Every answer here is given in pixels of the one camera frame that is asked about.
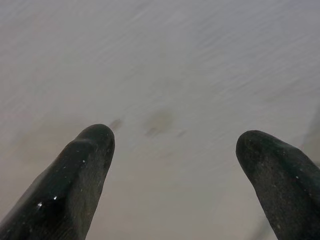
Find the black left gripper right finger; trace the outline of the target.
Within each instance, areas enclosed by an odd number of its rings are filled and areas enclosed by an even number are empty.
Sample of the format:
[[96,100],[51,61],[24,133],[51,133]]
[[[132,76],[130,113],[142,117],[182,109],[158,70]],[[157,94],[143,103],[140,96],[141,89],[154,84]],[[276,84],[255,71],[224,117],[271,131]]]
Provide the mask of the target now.
[[244,132],[236,157],[279,240],[320,238],[320,170],[298,148],[259,130]]

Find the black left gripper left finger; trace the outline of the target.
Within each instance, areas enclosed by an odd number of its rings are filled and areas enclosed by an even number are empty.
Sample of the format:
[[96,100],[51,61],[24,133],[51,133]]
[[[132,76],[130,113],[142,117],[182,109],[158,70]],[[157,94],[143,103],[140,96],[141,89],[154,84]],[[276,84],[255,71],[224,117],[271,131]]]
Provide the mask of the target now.
[[40,173],[0,223],[3,240],[84,240],[115,150],[104,124],[85,128]]

